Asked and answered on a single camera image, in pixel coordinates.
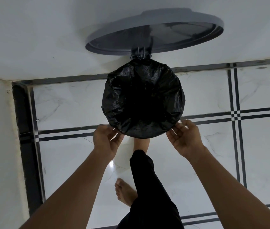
lid hinge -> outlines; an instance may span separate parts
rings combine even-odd
[[[145,47],[137,47],[132,49],[130,59],[149,59],[151,58],[151,49]]]

black pants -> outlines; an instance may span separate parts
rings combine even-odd
[[[184,229],[176,205],[154,172],[152,159],[143,150],[136,150],[130,164],[138,198],[117,229]]]

black garbage bag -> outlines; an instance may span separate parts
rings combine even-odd
[[[178,77],[152,59],[133,59],[108,74],[102,111],[112,127],[135,138],[152,138],[180,119],[185,96]]]

gray lid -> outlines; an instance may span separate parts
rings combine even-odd
[[[86,49],[104,55],[178,50],[207,42],[223,33],[223,21],[188,8],[145,11],[109,23],[88,36]]]

bare foot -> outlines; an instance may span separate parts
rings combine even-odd
[[[150,144],[150,139],[138,139],[138,138],[134,138],[134,149],[133,152],[141,149],[143,150],[145,153],[147,153],[147,150],[149,148],[149,144]]]
[[[118,200],[128,206],[131,206],[134,200],[138,198],[136,190],[132,189],[132,187],[121,178],[117,178],[115,189]]]

